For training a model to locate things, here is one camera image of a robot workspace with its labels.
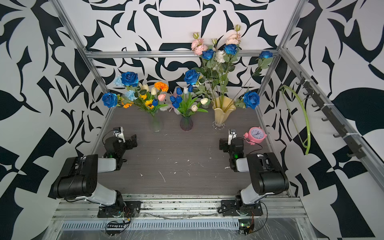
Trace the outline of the blue rose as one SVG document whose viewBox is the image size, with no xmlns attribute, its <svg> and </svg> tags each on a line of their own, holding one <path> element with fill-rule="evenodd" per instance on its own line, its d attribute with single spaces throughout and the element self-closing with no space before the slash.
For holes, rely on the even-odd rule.
<svg viewBox="0 0 384 240">
<path fill-rule="evenodd" d="M 212 101 L 218 97 L 216 86 L 220 83 L 218 63 L 215 61 L 215 56 L 216 52 L 213 49 L 203 51 L 202 54 L 204 74 L 209 82 L 209 90 L 211 92 Z"/>
<path fill-rule="evenodd" d="M 273 53 L 270 51 L 262 51 L 260 55 L 257 57 L 257 68 L 255 69 L 254 72 L 251 73 L 249 79 L 242 85 L 242 88 L 238 91 L 238 93 L 235 95 L 235 106 L 240 107 L 243 104 L 243 97 L 241 95 L 241 92 L 243 89 L 245 89 L 245 93 L 249 91 L 250 88 L 250 80 L 253 77 L 258 77 L 261 75 L 262 70 L 268 69 L 270 67 L 270 64 L 272 63 L 274 57 Z"/>
<path fill-rule="evenodd" d="M 184 81 L 189 87 L 192 87 L 193 93 L 197 96 L 207 98 L 215 108 L 219 107 L 219 93 L 216 88 L 219 83 L 218 80 L 212 77 L 206 77 L 202 73 L 192 69 L 185 73 Z"/>
<path fill-rule="evenodd" d="M 228 92 L 227 85 L 229 83 L 229 72 L 232 72 L 235 69 L 234 63 L 237 61 L 238 56 L 238 46 L 235 44 L 229 44 L 225 45 L 224 49 L 220 51 L 221 55 L 219 55 L 219 52 L 217 53 L 217 57 L 220 56 L 220 60 L 217 60 L 217 62 L 220 62 L 220 90 L 221 90 L 221 99 L 224 98 L 225 93 Z"/>
</svg>

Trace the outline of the yellow wavy glass vase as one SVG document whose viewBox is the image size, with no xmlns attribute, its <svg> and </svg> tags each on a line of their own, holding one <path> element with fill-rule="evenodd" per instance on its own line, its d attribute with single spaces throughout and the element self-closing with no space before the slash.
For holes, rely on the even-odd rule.
<svg viewBox="0 0 384 240">
<path fill-rule="evenodd" d="M 232 99 L 223 96 L 217 97 L 213 101 L 213 110 L 215 114 L 213 128 L 215 130 L 222 130 L 225 127 L 225 121 L 229 115 L 236 110 L 236 107 Z"/>
</svg>

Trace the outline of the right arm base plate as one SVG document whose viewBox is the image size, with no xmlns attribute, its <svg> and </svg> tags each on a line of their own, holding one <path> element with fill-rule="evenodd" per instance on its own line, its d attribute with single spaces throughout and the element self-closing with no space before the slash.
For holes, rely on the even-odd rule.
<svg viewBox="0 0 384 240">
<path fill-rule="evenodd" d="M 263 215 L 263 210 L 261 204 L 243 205 L 235 200 L 222 200 L 218 214 L 224 217 L 251 217 L 252 215 L 258 217 Z"/>
</svg>

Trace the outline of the blue rose low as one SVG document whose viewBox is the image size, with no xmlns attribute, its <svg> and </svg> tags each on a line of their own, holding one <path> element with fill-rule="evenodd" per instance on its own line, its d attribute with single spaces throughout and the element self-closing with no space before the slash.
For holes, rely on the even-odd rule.
<svg viewBox="0 0 384 240">
<path fill-rule="evenodd" d="M 237 98 L 233 103 L 230 103 L 230 107 L 243 108 L 243 109 L 255 109 L 260 104 L 260 96 L 257 92 L 246 92 Z"/>
</svg>

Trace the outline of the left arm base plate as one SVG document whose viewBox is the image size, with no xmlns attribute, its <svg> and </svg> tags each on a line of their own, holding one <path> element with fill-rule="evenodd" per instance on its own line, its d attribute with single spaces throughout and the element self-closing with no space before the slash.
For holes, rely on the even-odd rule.
<svg viewBox="0 0 384 240">
<path fill-rule="evenodd" d="M 101 219 L 137 217 L 141 211 L 141 204 L 141 201 L 125 201 L 124 204 L 100 207 L 97 217 Z"/>
</svg>

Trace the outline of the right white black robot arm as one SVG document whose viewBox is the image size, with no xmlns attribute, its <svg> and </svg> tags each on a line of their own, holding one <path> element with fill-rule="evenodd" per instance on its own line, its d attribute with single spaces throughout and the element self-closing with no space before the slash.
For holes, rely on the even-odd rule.
<svg viewBox="0 0 384 240">
<path fill-rule="evenodd" d="M 289 180 L 274 153 L 245 155 L 242 139 L 220 139 L 219 149 L 229 154 L 230 168 L 234 172 L 250 174 L 251 183 L 236 196 L 238 208 L 257 204 L 267 196 L 289 189 Z"/>
</svg>

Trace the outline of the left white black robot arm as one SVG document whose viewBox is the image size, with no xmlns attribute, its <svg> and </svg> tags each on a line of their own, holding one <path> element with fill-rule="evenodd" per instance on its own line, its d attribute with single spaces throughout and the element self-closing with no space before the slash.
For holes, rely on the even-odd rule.
<svg viewBox="0 0 384 240">
<path fill-rule="evenodd" d="M 124 140 L 119 134 L 105 141 L 103 157 L 95 154 L 67 158 L 51 186 L 51 196 L 70 203 L 85 200 L 98 204 L 107 215 L 121 213 L 126 208 L 122 194 L 100 184 L 98 174 L 119 171 L 127 161 L 123 158 L 125 152 L 137 146 L 136 135 Z"/>
</svg>

